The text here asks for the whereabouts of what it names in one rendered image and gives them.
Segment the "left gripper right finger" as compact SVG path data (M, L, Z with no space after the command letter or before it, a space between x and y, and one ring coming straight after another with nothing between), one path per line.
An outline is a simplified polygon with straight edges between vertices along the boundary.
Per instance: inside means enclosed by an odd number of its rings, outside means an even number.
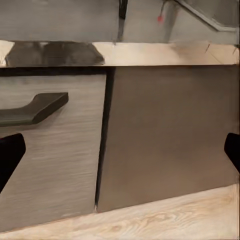
M228 133L224 151L240 173L240 135L235 133Z

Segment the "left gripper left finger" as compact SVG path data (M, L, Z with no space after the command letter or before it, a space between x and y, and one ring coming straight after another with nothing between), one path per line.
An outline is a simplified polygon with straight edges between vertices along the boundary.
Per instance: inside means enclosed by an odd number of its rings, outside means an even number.
M0 193L25 152L26 144L22 133L0 138Z

